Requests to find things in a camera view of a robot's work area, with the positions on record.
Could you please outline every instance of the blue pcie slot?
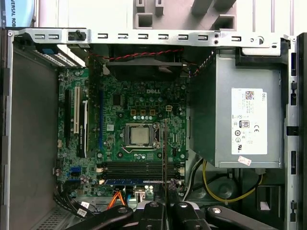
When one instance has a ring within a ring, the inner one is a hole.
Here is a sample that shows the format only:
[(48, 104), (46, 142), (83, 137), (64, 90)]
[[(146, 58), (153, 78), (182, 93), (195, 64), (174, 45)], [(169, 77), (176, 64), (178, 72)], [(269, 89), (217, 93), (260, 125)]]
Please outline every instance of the blue pcie slot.
[(81, 172), (81, 166), (71, 167), (71, 172)]
[(104, 119), (104, 92), (99, 91), (100, 98), (100, 111), (99, 111), (99, 149), (102, 150), (102, 138), (103, 138), (103, 119)]

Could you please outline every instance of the yellow wire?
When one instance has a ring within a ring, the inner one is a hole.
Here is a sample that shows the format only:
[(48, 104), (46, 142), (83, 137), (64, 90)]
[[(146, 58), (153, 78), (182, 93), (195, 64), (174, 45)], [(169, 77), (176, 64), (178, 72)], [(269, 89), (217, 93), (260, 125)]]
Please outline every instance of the yellow wire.
[[(252, 190), (250, 190), (249, 192), (237, 197), (237, 198), (234, 198), (234, 199), (230, 199), (230, 200), (227, 200), (227, 199), (222, 199), (222, 198), (219, 198), (218, 196), (216, 196), (213, 192), (211, 192), (211, 190), (209, 189), (208, 185), (207, 185), (207, 180), (206, 180), (206, 165), (207, 165), (207, 162), (204, 160), (203, 161), (203, 167), (202, 167), (202, 175), (203, 175), (203, 181), (205, 183), (205, 186), (206, 186), (206, 189), (208, 191), (208, 193), (216, 200), (220, 201), (220, 202), (223, 202), (223, 203), (231, 203), (231, 202), (236, 202), (238, 200), (241, 200), (245, 197), (247, 197), (248, 195), (252, 194), (256, 189), (253, 188)], [(260, 179), (260, 182), (258, 185), (260, 185), (262, 183), (262, 180), (263, 180), (263, 175), (261, 175), (261, 179)]]

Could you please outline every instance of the screw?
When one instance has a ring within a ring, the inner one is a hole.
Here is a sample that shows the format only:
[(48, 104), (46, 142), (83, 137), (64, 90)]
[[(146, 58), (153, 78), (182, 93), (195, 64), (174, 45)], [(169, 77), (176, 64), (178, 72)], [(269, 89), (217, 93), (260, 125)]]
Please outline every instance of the screw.
[(150, 207), (159, 207), (158, 203), (156, 202), (151, 202)]
[(126, 213), (126, 212), (128, 212), (128, 210), (125, 207), (121, 207), (121, 208), (118, 209), (118, 212), (119, 213)]
[(214, 212), (214, 213), (216, 213), (216, 214), (219, 214), (219, 213), (221, 213), (222, 211), (221, 211), (219, 208), (214, 207), (214, 208), (212, 208), (212, 212)]
[(180, 207), (187, 207), (188, 205), (186, 203), (180, 203), (179, 206)]

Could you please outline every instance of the white sticker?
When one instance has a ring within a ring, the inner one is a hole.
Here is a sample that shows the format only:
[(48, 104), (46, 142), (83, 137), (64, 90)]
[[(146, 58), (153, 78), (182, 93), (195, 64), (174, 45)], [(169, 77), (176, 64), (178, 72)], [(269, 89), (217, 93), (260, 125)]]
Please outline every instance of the white sticker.
[(80, 216), (82, 217), (85, 217), (86, 216), (86, 211), (82, 210), (81, 208), (77, 211), (77, 214), (79, 214)]
[(236, 155), (268, 154), (267, 93), (231, 89), (231, 151)]
[(106, 130), (107, 131), (114, 131), (114, 125), (107, 125)]
[(90, 48), (89, 44), (78, 44), (80, 48)]
[(250, 166), (250, 164), (251, 164), (250, 159), (247, 159), (246, 157), (242, 157), (242, 156), (239, 156), (238, 162), (245, 164), (247, 166)]
[(90, 203), (87, 203), (87, 202), (82, 201), (82, 202), (81, 202), (81, 205), (82, 205), (83, 207), (85, 207), (85, 208), (88, 208), (88, 207), (90, 206)]

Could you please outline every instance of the blue connector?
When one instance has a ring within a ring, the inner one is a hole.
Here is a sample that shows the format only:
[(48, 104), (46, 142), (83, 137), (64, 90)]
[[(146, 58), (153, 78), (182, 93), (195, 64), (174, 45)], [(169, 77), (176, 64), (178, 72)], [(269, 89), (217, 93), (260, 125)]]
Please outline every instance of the blue connector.
[(81, 172), (81, 166), (71, 167), (71, 172)]

